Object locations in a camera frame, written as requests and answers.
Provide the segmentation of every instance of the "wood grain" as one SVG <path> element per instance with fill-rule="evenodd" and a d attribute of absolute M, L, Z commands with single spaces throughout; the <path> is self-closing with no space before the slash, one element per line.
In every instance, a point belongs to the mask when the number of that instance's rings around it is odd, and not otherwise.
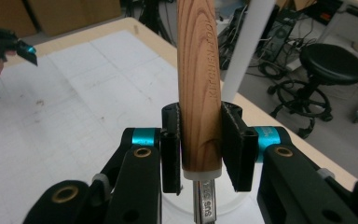
<path fill-rule="evenodd" d="M 221 92 L 213 0 L 178 0 L 182 164 L 189 172 L 221 169 Z"/>

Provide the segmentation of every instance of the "tabletop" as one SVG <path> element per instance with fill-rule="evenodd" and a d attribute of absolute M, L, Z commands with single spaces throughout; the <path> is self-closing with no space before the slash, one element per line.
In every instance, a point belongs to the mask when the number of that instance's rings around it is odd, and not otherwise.
<path fill-rule="evenodd" d="M 10 58 L 0 77 L 0 223 L 21 223 L 42 193 L 58 182 L 90 183 L 125 128 L 160 127 L 160 109 L 178 101 L 176 49 L 134 19 L 35 47 L 38 67 Z M 233 103 L 243 108 L 248 126 L 282 126 L 239 94 Z M 354 176 L 288 132 L 310 159 L 352 189 Z M 220 215 L 218 204 L 217 223 L 243 217 L 263 223 L 255 199 L 260 170 L 257 165 L 249 194 L 226 194 L 224 183 L 216 180 L 217 200 L 232 199 L 220 204 Z M 162 223 L 189 220 L 192 216 L 175 199 L 163 198 Z"/>

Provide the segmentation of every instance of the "brass screw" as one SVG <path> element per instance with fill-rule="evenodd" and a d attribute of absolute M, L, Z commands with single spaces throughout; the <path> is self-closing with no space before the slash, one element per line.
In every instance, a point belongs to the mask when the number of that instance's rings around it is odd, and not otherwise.
<path fill-rule="evenodd" d="M 292 157 L 293 152 L 286 147 L 276 147 L 275 153 L 283 157 Z"/>
<path fill-rule="evenodd" d="M 55 191 L 51 200 L 54 203 L 66 203 L 74 199 L 78 192 L 79 189 L 75 185 L 65 186 Z"/>
<path fill-rule="evenodd" d="M 150 156 L 150 154 L 152 154 L 152 150 L 150 150 L 147 147 L 138 148 L 133 152 L 133 155 L 135 155 L 138 158 L 148 157 Z"/>

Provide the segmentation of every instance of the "black stool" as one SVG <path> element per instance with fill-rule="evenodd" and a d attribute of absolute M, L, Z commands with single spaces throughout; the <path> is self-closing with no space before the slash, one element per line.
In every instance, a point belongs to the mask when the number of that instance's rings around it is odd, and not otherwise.
<path fill-rule="evenodd" d="M 300 61 L 308 72 L 309 82 L 287 80 L 268 88 L 269 94 L 281 101 L 270 113 L 276 118 L 285 106 L 290 113 L 310 118 L 307 129 L 300 128 L 298 135 L 307 138 L 315 125 L 315 118 L 333 119 L 331 106 L 319 85 L 352 85 L 358 82 L 358 59 L 347 50 L 327 44 L 313 44 L 301 50 Z"/>

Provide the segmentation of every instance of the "gray floor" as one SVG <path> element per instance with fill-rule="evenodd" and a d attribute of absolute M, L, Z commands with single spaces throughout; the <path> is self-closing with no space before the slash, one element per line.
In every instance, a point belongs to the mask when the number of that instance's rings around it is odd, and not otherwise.
<path fill-rule="evenodd" d="M 161 3 L 160 14 L 167 30 L 172 34 L 172 39 L 176 40 L 176 4 Z M 315 22 L 313 31 L 308 37 L 317 37 L 323 28 L 321 24 Z M 304 20 L 296 25 L 295 30 L 292 32 L 292 37 L 303 36 L 309 30 L 310 20 Z M 50 37 L 43 35 L 43 33 L 25 38 L 30 44 L 38 44 L 50 39 Z M 345 47 L 358 55 L 358 53 L 351 49 L 350 42 L 338 36 L 330 36 L 327 42 Z M 256 68 L 250 68 L 248 72 L 261 75 Z M 304 79 L 306 76 L 304 71 L 299 69 L 289 74 L 289 77 Z M 271 96 L 267 94 L 267 88 L 273 83 L 271 79 L 265 77 L 247 75 L 241 83 L 239 93 L 269 113 L 279 104 L 276 95 Z M 358 177 L 358 123 L 352 123 L 355 112 L 358 109 L 358 84 L 353 86 L 321 87 L 321 89 L 329 97 L 333 107 L 332 114 L 334 119 L 330 122 L 317 120 L 314 131 L 306 141 Z M 278 115 L 277 120 L 294 132 L 297 131 L 298 127 L 308 126 L 307 119 L 297 115 L 290 115 L 287 111 L 282 111 Z"/>

